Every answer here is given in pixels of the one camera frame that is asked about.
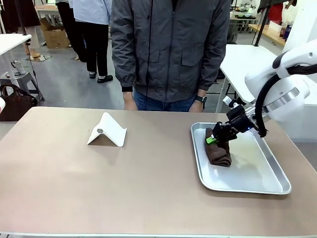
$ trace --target handbag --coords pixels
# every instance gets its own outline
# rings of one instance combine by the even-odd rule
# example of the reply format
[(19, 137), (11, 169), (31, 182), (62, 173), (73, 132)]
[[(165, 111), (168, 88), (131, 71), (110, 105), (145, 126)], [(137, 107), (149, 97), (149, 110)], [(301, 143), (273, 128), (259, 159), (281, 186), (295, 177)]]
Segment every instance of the handbag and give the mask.
[[(13, 89), (13, 93), (8, 95), (7, 87)], [(37, 106), (38, 101), (14, 84), (3, 84), (0, 86), (1, 97), (5, 101), (5, 108), (0, 114), (0, 121), (18, 121), (32, 107)]]

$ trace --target jacket zipper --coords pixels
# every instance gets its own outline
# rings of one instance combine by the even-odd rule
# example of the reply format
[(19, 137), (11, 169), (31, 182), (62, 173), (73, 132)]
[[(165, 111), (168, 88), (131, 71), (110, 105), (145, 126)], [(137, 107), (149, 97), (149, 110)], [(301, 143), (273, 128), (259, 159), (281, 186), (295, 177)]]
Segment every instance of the jacket zipper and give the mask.
[(168, 67), (167, 67), (167, 80), (166, 80), (166, 86), (165, 86), (165, 102), (167, 101), (167, 91), (168, 91), (168, 78), (169, 78), (169, 68), (170, 68), (170, 57), (172, 53), (172, 42), (173, 42), (173, 35), (174, 35), (174, 20), (175, 20), (175, 11), (173, 11), (172, 16), (172, 36), (170, 38), (170, 44), (168, 49)]

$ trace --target concrete floor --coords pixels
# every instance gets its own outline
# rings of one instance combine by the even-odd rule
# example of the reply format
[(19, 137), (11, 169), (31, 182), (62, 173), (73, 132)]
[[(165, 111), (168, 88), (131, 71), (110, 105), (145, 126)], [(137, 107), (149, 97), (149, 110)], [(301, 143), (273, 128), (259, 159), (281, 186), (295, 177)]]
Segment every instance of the concrete floor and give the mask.
[[(44, 41), (43, 35), (38, 29), (40, 43)], [(241, 34), (237, 44), (251, 44), (253, 34)], [(86, 65), (75, 61), (76, 56), (72, 48), (48, 49), (41, 47), (39, 52), (50, 55), (52, 58), (45, 62), (34, 62), (33, 67), (37, 74), (39, 88), (46, 101), (41, 106), (48, 107), (72, 107), (72, 108), (96, 108), (96, 109), (123, 109), (123, 99), (120, 83), (113, 82), (98, 84), (90, 79), (86, 71)], [(108, 72), (114, 75), (114, 67), (111, 60), (111, 44), (108, 48)], [(32, 71), (31, 64), (27, 61), (22, 46), (14, 48), (8, 57), (11, 60), (21, 60), (26, 70)], [(7, 71), (3, 67), (0, 58), (0, 74)], [(213, 85), (210, 92), (219, 92), (221, 85)], [(214, 113), (219, 95), (208, 95), (205, 112)], [(11, 122), (0, 122), (0, 139), (14, 126)], [(296, 143), (298, 148), (317, 169), (317, 143)]]

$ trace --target black pants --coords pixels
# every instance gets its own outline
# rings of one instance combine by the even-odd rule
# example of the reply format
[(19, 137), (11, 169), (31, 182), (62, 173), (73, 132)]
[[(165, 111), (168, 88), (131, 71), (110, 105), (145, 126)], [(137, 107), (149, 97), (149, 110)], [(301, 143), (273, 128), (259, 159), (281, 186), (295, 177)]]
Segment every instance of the black pants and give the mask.
[(66, 2), (59, 2), (56, 5), (74, 51), (81, 61), (86, 62), (87, 54), (84, 37), (78, 22), (75, 21), (73, 9)]
[(78, 22), (84, 34), (87, 49), (87, 70), (107, 76), (108, 25)]

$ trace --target wristwatch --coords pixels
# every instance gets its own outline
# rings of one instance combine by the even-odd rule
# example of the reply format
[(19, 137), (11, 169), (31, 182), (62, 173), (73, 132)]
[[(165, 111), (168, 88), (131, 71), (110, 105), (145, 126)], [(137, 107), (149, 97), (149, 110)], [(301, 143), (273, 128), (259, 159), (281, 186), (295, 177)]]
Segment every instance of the wristwatch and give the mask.
[(203, 108), (205, 109), (205, 103), (207, 101), (207, 97), (200, 97), (200, 96), (196, 96), (195, 98), (197, 101), (201, 102), (203, 104)]

